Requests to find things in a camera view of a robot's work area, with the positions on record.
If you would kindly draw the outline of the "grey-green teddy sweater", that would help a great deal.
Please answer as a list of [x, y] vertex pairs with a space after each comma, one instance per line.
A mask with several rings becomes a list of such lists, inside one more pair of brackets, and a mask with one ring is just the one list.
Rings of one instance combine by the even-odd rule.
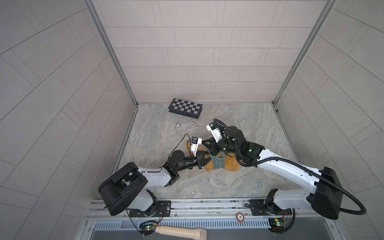
[[210, 155], [210, 159], [214, 170], [225, 168], [226, 155], [224, 152], [219, 152], [216, 156]]

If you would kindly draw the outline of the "tan teddy bear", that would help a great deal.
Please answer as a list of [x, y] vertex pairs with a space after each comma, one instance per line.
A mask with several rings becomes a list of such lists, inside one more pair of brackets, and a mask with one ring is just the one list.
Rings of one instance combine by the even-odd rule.
[[[207, 172], [210, 172], [213, 169], [213, 164], [210, 161], [206, 166], [203, 167]], [[236, 158], [232, 156], [227, 156], [225, 159], [225, 168], [224, 170], [229, 171], [229, 172], [237, 172], [239, 171], [241, 166], [236, 162]]]

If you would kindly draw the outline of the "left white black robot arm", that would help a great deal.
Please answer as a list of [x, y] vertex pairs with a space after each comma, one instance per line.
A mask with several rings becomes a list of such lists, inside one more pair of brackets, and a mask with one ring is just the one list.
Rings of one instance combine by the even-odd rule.
[[111, 216], [126, 209], [140, 210], [152, 215], [158, 200], [149, 190], [151, 187], [168, 187], [179, 178], [179, 172], [198, 167], [202, 169], [211, 161], [208, 152], [185, 156], [183, 151], [174, 151], [158, 169], [139, 168], [130, 162], [103, 181], [98, 192]]

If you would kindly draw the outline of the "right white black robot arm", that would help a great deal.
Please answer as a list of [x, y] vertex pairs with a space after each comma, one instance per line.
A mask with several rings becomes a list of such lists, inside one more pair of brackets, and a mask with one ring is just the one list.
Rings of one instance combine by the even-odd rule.
[[268, 193], [264, 206], [272, 215], [281, 215], [293, 209], [312, 209], [319, 215], [336, 220], [339, 217], [343, 193], [326, 184], [325, 180], [338, 185], [336, 173], [329, 168], [319, 170], [291, 162], [271, 152], [264, 146], [249, 142], [242, 131], [231, 126], [221, 132], [214, 124], [207, 126], [212, 138], [192, 140], [192, 152], [197, 152], [199, 145], [204, 145], [211, 154], [232, 154], [241, 156], [240, 164], [276, 173], [300, 186], [298, 190], [272, 189]]

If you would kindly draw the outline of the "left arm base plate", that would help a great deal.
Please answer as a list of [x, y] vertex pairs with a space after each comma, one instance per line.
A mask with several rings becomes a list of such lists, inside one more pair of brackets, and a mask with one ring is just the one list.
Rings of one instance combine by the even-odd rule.
[[171, 204], [171, 201], [158, 201], [156, 208], [150, 208], [150, 211], [129, 210], [129, 216], [131, 218], [169, 217], [171, 214]]

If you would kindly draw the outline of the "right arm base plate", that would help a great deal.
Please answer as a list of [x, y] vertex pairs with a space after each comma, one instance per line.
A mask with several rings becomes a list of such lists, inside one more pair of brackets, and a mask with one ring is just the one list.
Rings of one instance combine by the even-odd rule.
[[245, 207], [251, 209], [253, 216], [282, 216], [282, 215], [292, 215], [291, 209], [281, 209], [273, 202], [265, 203], [266, 200], [250, 200], [248, 203], [245, 203]]

